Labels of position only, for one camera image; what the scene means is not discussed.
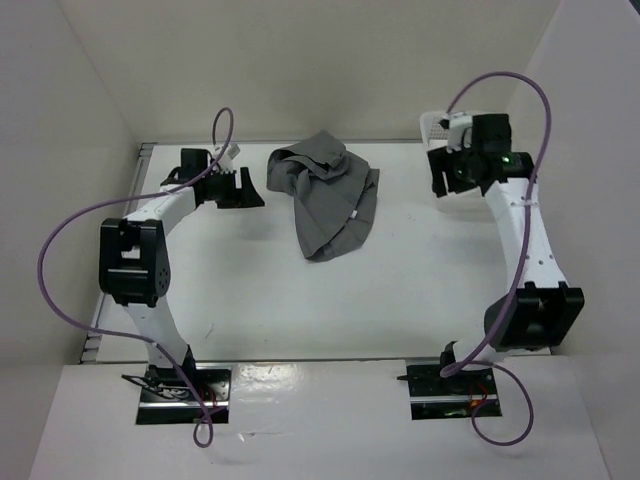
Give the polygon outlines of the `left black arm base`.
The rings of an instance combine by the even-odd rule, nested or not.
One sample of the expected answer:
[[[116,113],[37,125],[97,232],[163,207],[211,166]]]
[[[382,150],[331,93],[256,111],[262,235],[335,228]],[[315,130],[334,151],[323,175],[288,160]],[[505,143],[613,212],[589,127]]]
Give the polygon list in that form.
[[[223,365],[200,363],[193,373],[195,391],[207,407],[213,423],[226,424],[232,370]],[[121,378],[139,388],[137,425],[190,425],[204,418],[196,396],[173,369],[148,367],[143,375],[122,374]]]

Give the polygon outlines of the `grey pleated skirt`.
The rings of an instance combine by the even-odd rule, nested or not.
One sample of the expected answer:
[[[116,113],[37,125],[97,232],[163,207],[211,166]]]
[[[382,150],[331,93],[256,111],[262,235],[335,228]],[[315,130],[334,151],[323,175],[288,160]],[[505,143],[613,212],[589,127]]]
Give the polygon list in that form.
[[[325,130],[274,150],[266,187],[293,198],[305,259],[326,262],[363,246],[375,220],[380,171]]]

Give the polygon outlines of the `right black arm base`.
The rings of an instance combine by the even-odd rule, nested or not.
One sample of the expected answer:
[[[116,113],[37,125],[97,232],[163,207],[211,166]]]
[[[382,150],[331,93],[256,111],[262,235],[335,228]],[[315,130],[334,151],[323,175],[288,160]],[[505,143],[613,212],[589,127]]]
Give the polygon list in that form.
[[[501,417],[498,390],[490,368],[462,371],[443,378],[434,360],[406,363],[406,372],[397,377],[408,387],[411,419],[470,419],[479,407],[478,417]]]

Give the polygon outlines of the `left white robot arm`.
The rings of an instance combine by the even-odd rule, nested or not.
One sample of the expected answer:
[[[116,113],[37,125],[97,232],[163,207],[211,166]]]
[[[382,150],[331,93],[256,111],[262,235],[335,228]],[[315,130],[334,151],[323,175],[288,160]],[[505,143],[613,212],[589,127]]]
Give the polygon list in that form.
[[[100,227],[100,288],[123,307],[137,334],[149,340],[147,377],[163,381],[165,390],[180,400],[196,393],[199,375],[166,298],[171,283],[167,236],[206,202],[219,209],[265,205],[249,169],[233,167],[238,154],[235,144],[217,145],[213,151],[183,148],[180,164],[153,198],[123,218],[104,220]]]

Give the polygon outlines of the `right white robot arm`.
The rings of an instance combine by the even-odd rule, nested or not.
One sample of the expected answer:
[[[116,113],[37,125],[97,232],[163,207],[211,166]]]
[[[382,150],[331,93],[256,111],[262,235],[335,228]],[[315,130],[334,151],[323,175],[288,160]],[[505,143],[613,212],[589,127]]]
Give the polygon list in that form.
[[[486,309],[481,333],[449,343],[453,359],[438,368],[441,387],[459,393],[472,382],[472,369],[560,346],[585,297],[557,263],[532,177],[534,161],[513,149],[508,115],[435,111],[419,122],[434,195],[465,203],[477,193],[496,223],[506,264],[507,291]]]

